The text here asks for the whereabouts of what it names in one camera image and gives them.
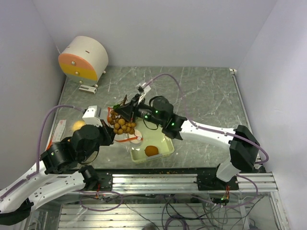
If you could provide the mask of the brown longan bunch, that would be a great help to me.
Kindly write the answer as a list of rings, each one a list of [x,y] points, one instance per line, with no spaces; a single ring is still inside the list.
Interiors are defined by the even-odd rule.
[[[113,128],[113,132],[117,135],[129,134],[135,135],[135,127],[136,123],[132,121],[128,121],[119,113],[115,112],[115,109],[125,105],[127,102],[127,96],[125,95],[124,99],[119,103],[112,107],[108,107],[107,113],[107,122],[111,128]]]

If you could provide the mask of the white halved mangosteen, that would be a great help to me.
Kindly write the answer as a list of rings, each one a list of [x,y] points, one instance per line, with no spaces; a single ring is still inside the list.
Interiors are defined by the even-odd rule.
[[[129,134],[129,142],[134,144],[134,145],[140,145],[142,143],[142,133],[135,129],[134,134]]]

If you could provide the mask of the pale cream pear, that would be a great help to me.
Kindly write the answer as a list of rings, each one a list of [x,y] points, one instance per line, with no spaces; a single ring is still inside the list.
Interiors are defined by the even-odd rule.
[[[85,125],[85,122],[84,122],[83,120],[76,121],[76,122],[72,125],[71,130],[74,132],[74,131],[76,131],[76,130],[81,129],[84,125]]]

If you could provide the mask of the clear bag orange zipper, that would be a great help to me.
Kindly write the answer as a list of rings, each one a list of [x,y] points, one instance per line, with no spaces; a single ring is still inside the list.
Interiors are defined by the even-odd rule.
[[[62,138],[64,131],[65,131],[65,128],[66,128],[66,122],[67,122],[66,119],[60,120],[58,122],[58,124],[56,125],[56,128],[55,128],[55,131],[53,132],[53,134],[50,137],[50,140],[48,141],[48,145],[47,145],[46,149],[49,149],[50,146],[53,143],[61,141],[61,138]]]

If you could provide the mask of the brown kiwi fruit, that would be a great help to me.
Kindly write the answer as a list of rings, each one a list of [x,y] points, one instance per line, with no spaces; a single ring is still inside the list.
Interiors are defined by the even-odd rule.
[[[155,156],[159,154],[159,149],[156,146],[147,146],[144,153],[147,157]]]

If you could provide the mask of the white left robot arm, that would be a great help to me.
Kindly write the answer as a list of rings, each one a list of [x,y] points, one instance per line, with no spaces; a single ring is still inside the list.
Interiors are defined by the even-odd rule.
[[[93,190],[99,176],[85,161],[101,146],[114,143],[108,126],[84,125],[53,143],[17,182],[0,192],[0,223],[15,225],[44,204],[75,190]]]

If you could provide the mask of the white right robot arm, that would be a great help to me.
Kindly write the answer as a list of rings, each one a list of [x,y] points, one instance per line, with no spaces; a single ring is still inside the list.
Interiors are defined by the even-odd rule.
[[[194,140],[228,150],[229,157],[218,165],[211,178],[212,186],[218,190],[238,173],[253,171],[256,164],[260,145],[246,126],[221,128],[197,123],[175,114],[173,105],[163,96],[156,96],[146,104],[137,94],[128,104],[117,106],[115,112],[127,121],[141,118],[160,126],[170,139]]]

